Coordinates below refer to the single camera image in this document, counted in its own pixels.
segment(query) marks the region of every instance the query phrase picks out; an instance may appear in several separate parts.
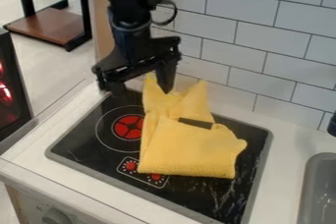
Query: folded towel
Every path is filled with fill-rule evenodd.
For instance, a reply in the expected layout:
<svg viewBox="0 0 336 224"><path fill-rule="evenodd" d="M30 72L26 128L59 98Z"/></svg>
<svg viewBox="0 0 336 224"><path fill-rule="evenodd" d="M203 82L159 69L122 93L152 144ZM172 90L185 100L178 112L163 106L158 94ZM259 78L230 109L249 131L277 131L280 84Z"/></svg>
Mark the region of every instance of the folded towel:
<svg viewBox="0 0 336 224"><path fill-rule="evenodd" d="M179 118L214 123L206 104L206 82L183 94L165 94L153 75L143 90L145 118L140 148L140 173L233 179L236 158L247 146L225 126L211 130L178 122Z"/></svg>

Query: white counter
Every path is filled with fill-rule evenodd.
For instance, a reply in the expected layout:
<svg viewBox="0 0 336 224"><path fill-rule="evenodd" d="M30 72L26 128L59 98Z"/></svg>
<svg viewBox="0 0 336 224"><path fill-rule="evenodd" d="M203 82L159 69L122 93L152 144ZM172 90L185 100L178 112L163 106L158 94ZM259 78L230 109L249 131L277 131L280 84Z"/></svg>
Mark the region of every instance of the white counter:
<svg viewBox="0 0 336 224"><path fill-rule="evenodd" d="M130 84L140 89L140 83ZM45 157L46 148L102 99L91 84L55 115L3 154L0 174L66 202L105 223L196 224L192 219L131 195ZM326 133L253 112L214 104L216 113L268 129L273 140L255 198L250 224L295 224L307 160L336 152Z"/></svg>

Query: black robotic arm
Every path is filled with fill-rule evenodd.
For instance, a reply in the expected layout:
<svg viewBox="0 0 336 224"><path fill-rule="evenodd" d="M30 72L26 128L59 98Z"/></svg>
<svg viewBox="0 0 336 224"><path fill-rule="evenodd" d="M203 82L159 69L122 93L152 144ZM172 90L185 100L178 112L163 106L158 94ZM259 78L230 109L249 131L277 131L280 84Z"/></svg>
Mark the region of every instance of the black robotic arm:
<svg viewBox="0 0 336 224"><path fill-rule="evenodd" d="M181 59L178 49L180 37L151 38L150 25L165 26L174 21L177 8L170 0L109 0L108 17L115 39L115 48L93 72L99 87L114 95L126 92L124 82L145 73L155 71L157 80L165 92L174 84L177 63ZM172 5L173 15L165 22L151 19L150 11L158 4Z"/></svg>

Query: stovetop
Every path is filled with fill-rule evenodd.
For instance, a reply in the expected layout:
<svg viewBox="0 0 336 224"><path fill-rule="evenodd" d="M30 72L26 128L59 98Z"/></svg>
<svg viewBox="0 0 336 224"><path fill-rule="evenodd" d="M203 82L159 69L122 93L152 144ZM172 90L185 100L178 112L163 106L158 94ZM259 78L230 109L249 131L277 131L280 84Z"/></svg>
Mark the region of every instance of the stovetop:
<svg viewBox="0 0 336 224"><path fill-rule="evenodd" d="M140 93L129 91L127 98L109 96L50 146L46 155L201 223L245 223L252 208L250 195L255 195L261 175L268 132L215 116L217 123L248 142L238 156L234 180L139 174L143 117Z"/></svg>

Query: gray sink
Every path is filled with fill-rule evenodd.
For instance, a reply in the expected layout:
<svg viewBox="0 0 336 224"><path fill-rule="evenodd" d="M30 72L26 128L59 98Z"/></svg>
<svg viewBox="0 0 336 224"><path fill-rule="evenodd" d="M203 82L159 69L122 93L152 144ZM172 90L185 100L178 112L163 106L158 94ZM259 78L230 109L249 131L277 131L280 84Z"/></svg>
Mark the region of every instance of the gray sink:
<svg viewBox="0 0 336 224"><path fill-rule="evenodd" d="M307 163L298 224L336 223L336 153L319 153Z"/></svg>

